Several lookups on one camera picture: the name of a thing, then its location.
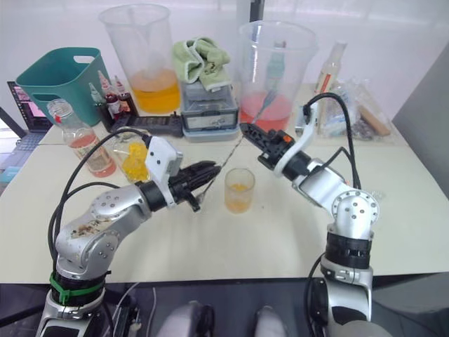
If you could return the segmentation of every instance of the green towel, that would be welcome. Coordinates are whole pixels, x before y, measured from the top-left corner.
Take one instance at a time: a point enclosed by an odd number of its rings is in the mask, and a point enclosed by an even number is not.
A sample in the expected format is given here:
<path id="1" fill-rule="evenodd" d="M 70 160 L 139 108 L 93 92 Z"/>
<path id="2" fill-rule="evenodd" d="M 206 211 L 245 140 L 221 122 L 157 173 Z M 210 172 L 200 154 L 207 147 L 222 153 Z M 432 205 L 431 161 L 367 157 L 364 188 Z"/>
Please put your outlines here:
<path id="1" fill-rule="evenodd" d="M 226 51 L 208 37 L 176 42 L 173 45 L 173 64 L 178 79 L 191 84 L 200 80 L 207 91 L 215 91 L 231 84 L 223 65 L 229 63 Z"/>

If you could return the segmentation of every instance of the plastic storage box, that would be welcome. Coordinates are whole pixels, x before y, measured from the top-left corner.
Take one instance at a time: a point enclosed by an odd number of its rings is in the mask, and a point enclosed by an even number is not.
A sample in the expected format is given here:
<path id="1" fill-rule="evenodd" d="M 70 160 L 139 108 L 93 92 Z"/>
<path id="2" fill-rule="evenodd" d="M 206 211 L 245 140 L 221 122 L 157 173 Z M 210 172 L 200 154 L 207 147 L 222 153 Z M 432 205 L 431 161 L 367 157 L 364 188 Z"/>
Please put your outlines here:
<path id="1" fill-rule="evenodd" d="M 89 82 L 101 87 L 98 70 L 109 79 L 97 48 L 59 48 L 42 56 L 16 82 L 52 123 L 55 122 L 48 113 L 47 103 L 63 98 L 80 119 L 92 126 L 100 118 L 91 98 Z"/>
<path id="2" fill-rule="evenodd" d="M 182 131 L 192 142 L 230 140 L 239 133 L 239 108 L 231 86 L 209 93 L 198 82 L 181 84 Z"/>

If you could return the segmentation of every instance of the laptop screen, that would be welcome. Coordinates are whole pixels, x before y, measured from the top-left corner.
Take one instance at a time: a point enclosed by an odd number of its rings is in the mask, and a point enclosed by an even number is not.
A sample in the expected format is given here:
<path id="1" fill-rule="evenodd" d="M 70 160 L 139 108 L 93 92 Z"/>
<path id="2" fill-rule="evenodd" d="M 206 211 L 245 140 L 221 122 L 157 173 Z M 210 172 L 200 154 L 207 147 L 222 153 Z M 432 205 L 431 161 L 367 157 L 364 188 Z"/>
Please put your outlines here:
<path id="1" fill-rule="evenodd" d="M 52 123 L 45 117 L 45 114 L 14 81 L 7 83 L 28 130 L 30 132 L 47 132 Z"/>

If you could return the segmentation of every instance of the dropper bottle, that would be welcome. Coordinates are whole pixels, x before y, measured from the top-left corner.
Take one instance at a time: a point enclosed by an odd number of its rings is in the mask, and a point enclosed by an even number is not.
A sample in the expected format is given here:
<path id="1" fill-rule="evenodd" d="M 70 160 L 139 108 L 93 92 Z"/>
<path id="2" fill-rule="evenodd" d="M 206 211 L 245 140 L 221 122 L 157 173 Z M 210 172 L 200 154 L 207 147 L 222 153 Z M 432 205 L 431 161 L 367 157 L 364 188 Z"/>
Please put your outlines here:
<path id="1" fill-rule="evenodd" d="M 139 116 L 138 110 L 135 107 L 133 97 L 125 89 L 125 86 L 120 82 L 117 75 L 115 76 L 115 86 L 119 91 L 119 100 L 123 112 L 126 114 L 132 114 L 133 116 Z"/>
<path id="2" fill-rule="evenodd" d="M 100 78 L 101 89 L 103 91 L 103 94 L 105 95 L 109 112 L 111 113 L 112 118 L 114 120 L 117 120 L 123 116 L 119 97 L 114 88 L 111 86 L 110 82 L 100 70 L 98 70 L 98 76 Z"/>

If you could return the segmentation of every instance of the green zip tie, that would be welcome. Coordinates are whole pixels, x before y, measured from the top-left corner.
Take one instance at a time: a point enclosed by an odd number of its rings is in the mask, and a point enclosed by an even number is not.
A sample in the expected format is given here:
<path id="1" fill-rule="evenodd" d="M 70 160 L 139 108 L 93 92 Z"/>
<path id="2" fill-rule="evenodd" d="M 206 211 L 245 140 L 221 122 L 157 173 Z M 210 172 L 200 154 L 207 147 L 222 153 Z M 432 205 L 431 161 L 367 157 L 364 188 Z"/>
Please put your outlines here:
<path id="1" fill-rule="evenodd" d="M 50 275 L 50 284 L 53 288 L 56 289 L 56 291 L 59 293 L 59 301 L 60 303 L 62 303 L 62 305 L 65 305 L 65 303 L 67 303 L 67 301 L 71 298 L 71 297 L 76 297 L 76 296 L 82 296 L 82 295 L 88 295 L 90 293 L 93 293 L 94 291 L 97 291 L 98 289 L 100 289 L 103 284 L 97 284 L 96 286 L 92 286 L 91 288 L 86 288 L 86 289 L 79 289 L 79 290 L 65 290 L 64 288 L 61 287 L 61 285 L 53 278 L 53 273 Z"/>

